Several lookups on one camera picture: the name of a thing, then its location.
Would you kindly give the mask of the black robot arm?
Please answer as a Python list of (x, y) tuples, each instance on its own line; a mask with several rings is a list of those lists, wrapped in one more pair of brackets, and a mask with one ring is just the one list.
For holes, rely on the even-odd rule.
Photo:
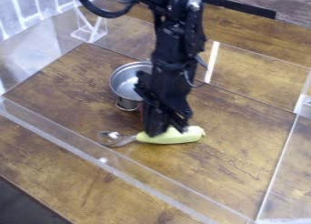
[(138, 73), (143, 130), (150, 137), (168, 127), (184, 131), (194, 112), (187, 95), (195, 86), (198, 54), (205, 50), (203, 0), (120, 0), (144, 3), (155, 18), (152, 71)]

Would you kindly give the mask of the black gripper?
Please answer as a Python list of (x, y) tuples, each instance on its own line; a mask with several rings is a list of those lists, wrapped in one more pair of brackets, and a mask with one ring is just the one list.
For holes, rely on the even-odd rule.
[(139, 72), (135, 89), (143, 97), (143, 130), (150, 137), (163, 134), (170, 122), (180, 133), (188, 127), (194, 112), (187, 96), (194, 84), (198, 54), (205, 50), (206, 36), (198, 24), (167, 25), (155, 31), (152, 72)]

